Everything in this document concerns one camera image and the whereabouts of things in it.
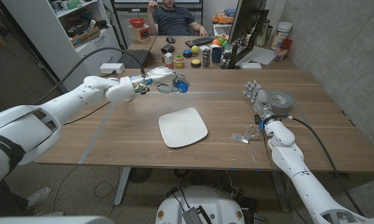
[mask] orange ball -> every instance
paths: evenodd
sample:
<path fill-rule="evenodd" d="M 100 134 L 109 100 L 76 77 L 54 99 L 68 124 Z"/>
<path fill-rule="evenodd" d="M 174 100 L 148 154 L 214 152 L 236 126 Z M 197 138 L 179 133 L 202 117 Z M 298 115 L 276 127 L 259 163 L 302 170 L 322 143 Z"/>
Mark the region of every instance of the orange ball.
<path fill-rule="evenodd" d="M 219 46 L 220 46 L 220 41 L 219 41 L 219 40 L 217 40 L 217 39 L 214 39 L 214 40 L 213 40 L 213 42 L 212 42 L 212 44 L 217 44 L 217 45 L 219 45 Z"/>

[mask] metal clamp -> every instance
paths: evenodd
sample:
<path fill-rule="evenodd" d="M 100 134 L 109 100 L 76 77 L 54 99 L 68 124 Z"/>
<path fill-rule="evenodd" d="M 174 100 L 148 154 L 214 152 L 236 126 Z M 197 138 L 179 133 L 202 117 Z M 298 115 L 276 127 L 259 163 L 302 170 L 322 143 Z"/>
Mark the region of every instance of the metal clamp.
<path fill-rule="evenodd" d="M 97 41 L 95 41 L 95 44 L 98 44 L 101 40 L 103 40 L 105 38 L 105 36 L 101 36 L 101 38 Z"/>
<path fill-rule="evenodd" d="M 246 143 L 246 144 L 249 144 L 249 140 L 251 138 L 254 138 L 254 137 L 257 137 L 257 136 L 260 135 L 260 128 L 257 129 L 257 133 L 256 134 L 249 133 L 249 129 L 253 129 L 253 125 L 248 126 L 246 128 L 246 133 L 243 136 L 240 135 L 240 134 L 233 133 L 232 134 L 232 139 L 237 140 L 237 141 L 241 141 L 241 142 Z"/>

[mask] red bowl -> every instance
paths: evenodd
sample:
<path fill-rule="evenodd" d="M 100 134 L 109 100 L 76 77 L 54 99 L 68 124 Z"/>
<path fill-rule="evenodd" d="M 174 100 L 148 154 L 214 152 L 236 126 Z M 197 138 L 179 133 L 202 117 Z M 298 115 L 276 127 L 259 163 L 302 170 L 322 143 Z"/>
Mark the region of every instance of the red bowl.
<path fill-rule="evenodd" d="M 144 26 L 145 19 L 144 18 L 131 18 L 129 19 L 129 23 L 134 27 L 134 28 L 141 28 Z"/>

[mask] laptop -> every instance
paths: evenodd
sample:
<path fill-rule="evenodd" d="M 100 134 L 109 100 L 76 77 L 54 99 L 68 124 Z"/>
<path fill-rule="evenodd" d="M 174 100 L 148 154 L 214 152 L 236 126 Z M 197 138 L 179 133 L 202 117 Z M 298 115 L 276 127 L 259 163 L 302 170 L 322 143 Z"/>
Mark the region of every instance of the laptop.
<path fill-rule="evenodd" d="M 219 35 L 220 34 L 230 35 L 231 33 L 231 26 L 216 27 L 215 29 Z"/>

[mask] power strip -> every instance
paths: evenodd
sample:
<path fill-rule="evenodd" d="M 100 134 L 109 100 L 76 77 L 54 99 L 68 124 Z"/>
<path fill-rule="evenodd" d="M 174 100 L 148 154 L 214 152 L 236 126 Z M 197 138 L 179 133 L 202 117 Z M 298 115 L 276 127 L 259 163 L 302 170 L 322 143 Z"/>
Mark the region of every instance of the power strip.
<path fill-rule="evenodd" d="M 122 63 L 104 63 L 100 67 L 102 74 L 111 74 L 116 71 L 117 74 L 122 74 L 124 65 Z"/>

